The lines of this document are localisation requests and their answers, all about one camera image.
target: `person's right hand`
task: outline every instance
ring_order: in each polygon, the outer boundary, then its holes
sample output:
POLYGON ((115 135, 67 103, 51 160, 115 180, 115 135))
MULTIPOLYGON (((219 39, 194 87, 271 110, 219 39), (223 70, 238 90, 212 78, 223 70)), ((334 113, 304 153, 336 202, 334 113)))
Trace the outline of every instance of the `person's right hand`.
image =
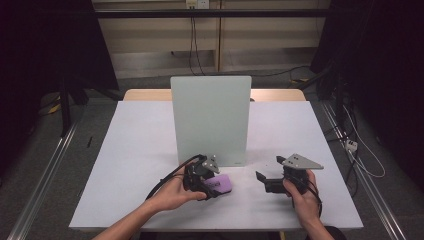
MULTIPOLYGON (((317 185, 314 173, 311 170, 306 170, 306 172, 308 174, 309 181, 315 185, 313 186, 309 183, 309 187, 318 191, 318 189, 315 189, 317 185)), ((302 227, 307 228, 308 226, 311 226, 311 224, 316 224, 317 221, 321 222, 319 219, 318 199, 309 190, 302 195, 299 193, 296 186, 287 179, 283 180, 283 185, 290 193, 289 196, 293 198, 295 211, 302 227)))

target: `purple sponge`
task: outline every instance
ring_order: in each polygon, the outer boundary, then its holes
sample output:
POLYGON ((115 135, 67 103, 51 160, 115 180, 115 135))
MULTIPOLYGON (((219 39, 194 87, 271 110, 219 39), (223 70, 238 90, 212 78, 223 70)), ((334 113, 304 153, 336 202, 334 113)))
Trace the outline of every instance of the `purple sponge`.
POLYGON ((209 189, 215 190, 222 194, 229 193, 232 190, 231 181, 227 174, 220 174, 216 177, 206 179, 203 184, 209 189))

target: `black cable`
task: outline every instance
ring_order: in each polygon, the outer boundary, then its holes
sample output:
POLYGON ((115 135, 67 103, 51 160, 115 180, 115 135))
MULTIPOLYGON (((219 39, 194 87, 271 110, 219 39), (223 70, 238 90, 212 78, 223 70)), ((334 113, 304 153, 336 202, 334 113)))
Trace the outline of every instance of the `black cable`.
POLYGON ((199 52, 198 52, 198 49, 197 49, 196 21, 194 20, 194 18, 191 18, 191 42, 190 42, 190 55, 189 55, 188 63, 189 63, 191 73, 194 76, 199 76, 198 74, 196 74, 193 71, 193 67, 191 65, 191 54, 193 52, 193 40, 194 40, 194 45, 195 45, 195 50, 196 50, 197 63, 199 64, 199 68, 200 68, 200 71, 202 72, 202 75, 206 76, 206 74, 203 72, 202 66, 200 64, 199 52))
POLYGON ((271 76, 277 76, 277 75, 281 75, 281 74, 284 74, 284 73, 288 73, 288 72, 291 72, 291 71, 299 69, 299 68, 305 68, 305 67, 309 68, 309 66, 299 66, 299 67, 294 67, 292 69, 285 70, 285 71, 282 71, 282 72, 264 74, 264 75, 250 75, 250 76, 252 76, 252 77, 271 77, 271 76))
POLYGON ((196 159, 196 158, 200 158, 203 155, 198 154, 196 156, 191 157, 190 159, 187 159, 183 164, 181 164, 180 166, 178 166, 174 171, 172 171, 170 174, 168 174, 164 179, 161 179, 159 181, 158 184, 156 184, 156 186, 152 189, 152 191, 150 191, 149 195, 147 195, 146 200, 153 197, 153 195, 166 183, 168 182, 170 179, 172 179, 173 177, 175 177, 176 175, 174 175, 176 172, 178 172, 178 170, 180 170, 182 167, 185 167, 189 162, 191 162, 192 160, 196 159))
POLYGON ((54 97, 53 100, 49 101, 49 103, 46 103, 43 106, 41 106, 40 109, 46 108, 46 107, 50 106, 50 104, 53 104, 55 102, 59 102, 60 103, 59 97, 60 97, 60 93, 57 94, 57 96, 54 97))
POLYGON ((193 19, 193 28, 194 28, 194 46, 196 47, 196 57, 197 57, 197 63, 199 64, 199 68, 200 68, 200 72, 202 72, 203 76, 206 76, 205 73, 203 72, 202 69, 202 65, 200 64, 200 59, 199 59, 199 51, 197 50, 197 30, 196 30, 196 20, 194 18, 193 19))
POLYGON ((193 68, 191 67, 191 53, 193 52, 193 18, 191 18, 191 42, 190 42, 190 55, 188 57, 188 65, 190 67, 190 71, 194 76, 198 76, 194 73, 193 68))

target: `white table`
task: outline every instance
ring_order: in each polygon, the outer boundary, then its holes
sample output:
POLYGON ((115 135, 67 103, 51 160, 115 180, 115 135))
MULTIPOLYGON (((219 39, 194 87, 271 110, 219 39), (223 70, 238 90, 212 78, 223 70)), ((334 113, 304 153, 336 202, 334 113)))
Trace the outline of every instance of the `white table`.
MULTIPOLYGON (((276 155, 301 154, 324 165, 315 171, 322 221, 340 229, 363 227, 309 102, 253 102, 247 166, 221 168, 233 191, 154 216, 143 231, 280 231, 298 229, 292 203, 265 193, 255 171, 281 177, 276 155)), ((172 102, 119 102, 84 193, 73 229, 106 228, 136 208, 178 165, 172 102)))

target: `gray floor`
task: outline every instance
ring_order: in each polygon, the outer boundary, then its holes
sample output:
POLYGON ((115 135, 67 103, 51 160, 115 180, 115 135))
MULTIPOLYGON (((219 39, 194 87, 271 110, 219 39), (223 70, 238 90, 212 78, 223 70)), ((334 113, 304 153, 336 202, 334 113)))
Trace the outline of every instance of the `gray floor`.
MULTIPOLYGON (((112 60, 114 61, 115 69, 121 71, 126 67, 128 68, 127 73, 125 73, 127 75, 125 75, 124 72, 119 73, 126 77, 119 79, 121 91, 118 93, 123 94, 126 89, 130 88, 168 88, 169 75, 190 73, 190 69, 187 68, 187 54, 177 53, 177 55, 178 54, 182 56, 182 59, 178 60, 175 59, 175 55, 163 55, 163 53, 151 54, 147 56, 147 58, 136 56, 136 58, 140 58, 138 60, 139 65, 135 63, 134 59, 130 61, 131 64, 140 66, 135 68, 128 67, 128 63, 117 60, 119 57, 123 58, 124 56, 113 56, 112 60), (143 71, 138 68, 148 68, 149 70, 143 75, 143 71), (173 72, 173 69, 179 69, 179 72, 173 72)), ((248 60, 243 57, 248 53, 240 52, 237 54, 232 53, 232 65, 229 65, 228 69, 237 71, 250 70, 249 72, 243 73, 256 75, 275 73, 281 71, 281 69, 287 69, 287 66, 284 65, 285 62, 290 62, 287 59, 302 59, 302 54, 299 55, 300 57, 295 56, 291 58, 290 54, 281 57, 279 56, 280 53, 275 54, 270 51, 264 51, 262 56, 268 56, 267 61, 269 62, 267 66, 258 65, 258 67, 255 68, 254 64, 258 58, 251 57, 251 60, 248 60), (270 70, 268 68, 269 65, 276 70, 270 70)), ((205 52, 202 56, 204 56, 204 58, 201 59, 201 62, 210 61, 211 56, 209 53, 205 52)), ((298 65, 305 65, 308 63, 307 57, 304 58, 304 61, 293 60, 292 62, 298 65)), ((295 70, 291 74, 292 79, 309 78, 310 76, 311 73, 306 69, 295 70)), ((273 77, 254 77, 253 87, 287 88, 290 85, 289 79, 289 73, 273 77)), ((317 100, 314 91, 314 88, 311 87, 304 93, 307 100, 311 102, 322 130, 325 131, 330 129, 331 125, 323 111, 322 102, 317 100)), ((53 181, 49 186, 43 204, 38 209, 38 214, 27 233, 27 239, 90 239, 95 236, 95 233, 82 233, 71 230, 68 228, 68 225, 72 218, 73 211, 78 204, 79 195, 84 189, 102 141, 106 135, 110 120, 113 117, 116 102, 93 91, 88 91, 88 94, 90 96, 90 101, 87 106, 80 107, 72 105, 75 115, 83 111, 81 122, 78 125, 65 157, 53 177, 53 181)), ((376 140, 377 136, 373 132, 372 127, 367 124, 364 117, 361 116, 360 111, 356 112, 356 116, 359 124, 358 131, 362 139, 379 157, 386 168, 386 176, 378 179, 375 178, 375 184, 387 201, 388 206, 399 220, 400 226, 407 236, 407 239, 423 238, 424 229, 422 228, 422 222, 424 222, 424 194, 419 191, 415 184, 400 170, 390 151, 378 143, 376 140)), ((60 113, 40 117, 31 138, 23 148, 22 154, 15 161, 15 164, 10 168, 9 172, 3 176, 3 186, 0 188, 0 239, 6 239, 10 234, 20 212, 27 203, 31 192, 37 185, 50 156, 57 146, 60 132, 60 113)), ((334 133, 327 136, 328 139, 334 137, 334 133)), ((342 175, 345 176, 349 169, 349 162, 344 150, 337 141, 330 142, 329 146, 342 175)), ((369 171, 379 173, 381 169, 380 166, 363 145, 359 146, 359 156, 364 164, 366 164, 369 171)), ((352 176, 348 182, 348 188, 354 189, 354 186, 355 178, 352 176)), ((353 200, 365 227, 360 230, 346 232, 345 234, 348 239, 391 239, 385 226, 382 224, 378 212, 375 210, 368 194, 361 184, 359 184, 359 190, 353 200)), ((296 240, 304 239, 305 237, 305 233, 302 231, 286 232, 285 234, 286 239, 296 240)), ((232 234, 226 237, 230 239, 245 239, 246 236, 249 236, 249 239, 267 238, 266 235, 260 233, 256 235, 232 234)), ((170 235, 161 234, 160 239, 170 239, 170 235)))

